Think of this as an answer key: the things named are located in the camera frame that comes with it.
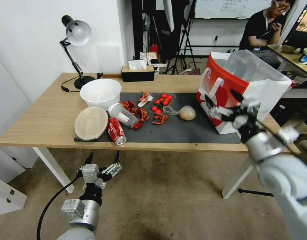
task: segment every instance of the tripod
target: tripod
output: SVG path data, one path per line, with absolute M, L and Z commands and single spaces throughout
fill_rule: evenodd
M 190 7 L 188 19 L 187 20 L 183 19 L 182 25 L 183 25 L 184 29 L 182 30 L 182 37 L 181 37 L 181 41 L 180 41 L 180 44 L 179 44 L 179 47 L 178 47 L 176 59 L 174 61 L 173 66 L 171 66 L 170 68 L 169 68 L 169 65 L 170 65 L 171 59 L 168 60 L 167 69 L 165 71 L 165 74 L 167 74 L 167 72 L 170 71 L 171 69 L 172 69 L 172 74 L 174 74 L 175 71 L 177 71 L 177 74 L 179 74 L 179 72 L 177 70 L 177 66 L 176 66 L 178 58 L 180 58 L 180 60 L 184 62 L 183 69 L 185 70 L 187 68 L 187 64 L 186 64 L 186 61 L 184 59 L 185 55 L 186 55 L 187 48 L 189 48 L 189 50 L 191 52 L 191 57 L 192 57 L 192 61 L 193 61 L 194 67 L 197 68 L 196 67 L 196 62 L 194 60 L 193 53 L 192 53 L 192 47 L 191 47 L 190 40 L 189 40 L 189 32 L 190 32 L 190 28 L 192 26 L 193 19 L 194 19 L 194 9 L 195 9 L 195 6 L 196 6 L 196 0 L 193 0 L 193 2 L 191 4 L 191 7 Z M 181 49 L 181 46 L 182 46 L 182 43 L 183 43 L 183 40 L 184 40 L 184 36 L 186 36 L 187 39 L 186 39 L 186 42 L 185 42 L 184 49 Z

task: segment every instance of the lamp shade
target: lamp shade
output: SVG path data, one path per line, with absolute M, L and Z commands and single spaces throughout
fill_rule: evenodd
M 83 21 L 74 20 L 72 17 L 65 15 L 61 22 L 66 27 L 68 41 L 75 46 L 86 44 L 91 37 L 91 28 Z

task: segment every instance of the person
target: person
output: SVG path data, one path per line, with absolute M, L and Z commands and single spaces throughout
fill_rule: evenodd
M 271 6 L 251 16 L 245 27 L 239 50 L 250 50 L 274 68 L 280 61 L 267 47 L 280 40 L 280 34 L 286 22 L 284 13 L 289 11 L 294 0 L 272 0 Z

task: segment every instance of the beige plate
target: beige plate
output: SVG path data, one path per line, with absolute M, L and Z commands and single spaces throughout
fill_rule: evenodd
M 106 130 L 108 115 L 99 106 L 92 106 L 82 110 L 75 121 L 76 135 L 85 141 L 99 138 Z

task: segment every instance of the tissue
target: tissue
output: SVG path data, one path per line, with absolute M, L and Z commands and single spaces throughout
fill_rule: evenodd
M 129 64 L 130 70 L 147 69 L 147 64 L 143 60 L 129 61 L 128 64 Z

